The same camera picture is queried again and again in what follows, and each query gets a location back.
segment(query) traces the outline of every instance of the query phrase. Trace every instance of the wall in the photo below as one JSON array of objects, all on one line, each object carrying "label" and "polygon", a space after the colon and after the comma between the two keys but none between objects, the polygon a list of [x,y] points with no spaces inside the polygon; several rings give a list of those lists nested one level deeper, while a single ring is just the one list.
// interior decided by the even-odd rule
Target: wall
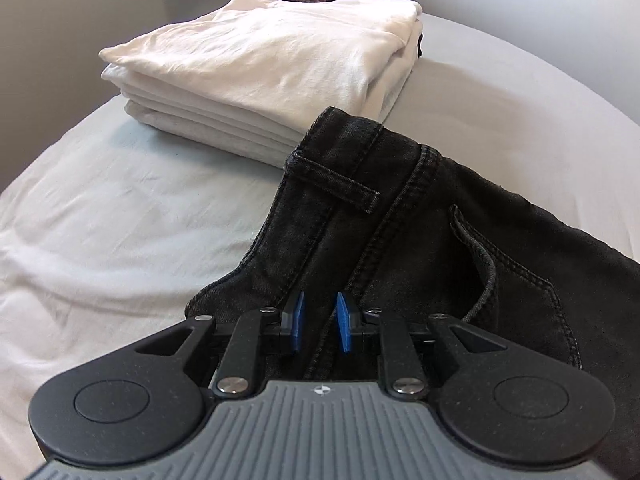
[{"label": "wall", "polygon": [[0,191],[116,93],[98,51],[228,0],[0,0]]},{"label": "wall", "polygon": [[417,1],[545,59],[640,124],[640,0]]}]

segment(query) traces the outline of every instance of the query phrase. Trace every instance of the metal screw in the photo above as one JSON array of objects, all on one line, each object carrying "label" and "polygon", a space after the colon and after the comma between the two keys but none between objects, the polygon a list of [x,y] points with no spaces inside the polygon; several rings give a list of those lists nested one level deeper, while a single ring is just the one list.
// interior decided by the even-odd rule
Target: metal screw
[{"label": "metal screw", "polygon": [[424,390],[424,383],[415,377],[403,377],[394,383],[394,390],[399,394],[417,394]]},{"label": "metal screw", "polygon": [[242,377],[225,377],[218,381],[218,389],[224,394],[241,394],[249,387],[249,381]]}]

